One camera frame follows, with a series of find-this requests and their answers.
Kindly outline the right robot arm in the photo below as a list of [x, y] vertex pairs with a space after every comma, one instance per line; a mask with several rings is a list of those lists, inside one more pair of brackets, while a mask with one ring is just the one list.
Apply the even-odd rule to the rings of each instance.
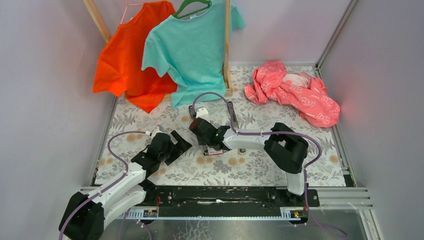
[[234, 130], [229, 125], [216, 128], [207, 120], [198, 117], [190, 124], [189, 130], [216, 151], [265, 151], [285, 172], [287, 201], [293, 206], [299, 206], [307, 199], [303, 166], [309, 144], [285, 124], [277, 122], [269, 132], [253, 129]]

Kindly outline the white red staple box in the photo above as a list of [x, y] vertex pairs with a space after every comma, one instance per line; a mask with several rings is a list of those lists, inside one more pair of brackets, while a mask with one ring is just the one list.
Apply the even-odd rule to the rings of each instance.
[[215, 150], [211, 147], [207, 148], [207, 152], [209, 156], [221, 155], [224, 153], [223, 150]]

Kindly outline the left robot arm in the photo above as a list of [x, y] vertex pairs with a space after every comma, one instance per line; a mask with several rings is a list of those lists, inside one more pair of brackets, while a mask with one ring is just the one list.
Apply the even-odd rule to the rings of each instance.
[[59, 239], [98, 240], [121, 214], [138, 204], [154, 202], [154, 184], [148, 177], [161, 163], [172, 164], [192, 145], [175, 130], [167, 134], [155, 129], [145, 135], [151, 137], [150, 144], [130, 162], [124, 161], [119, 175], [88, 193], [78, 191], [71, 196], [58, 227]]

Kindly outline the beige and black stapler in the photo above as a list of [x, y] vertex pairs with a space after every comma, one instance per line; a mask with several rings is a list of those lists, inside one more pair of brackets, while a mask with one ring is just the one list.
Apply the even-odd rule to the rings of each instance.
[[[196, 110], [198, 108], [194, 108], [192, 105], [190, 105], [188, 109], [189, 109], [189, 113], [190, 113], [190, 116], [192, 118], [192, 121], [194, 121], [196, 119]], [[197, 139], [197, 142], [198, 142], [200, 148], [202, 149], [203, 155], [208, 156], [208, 146], [198, 136], [196, 137], [196, 139]]]

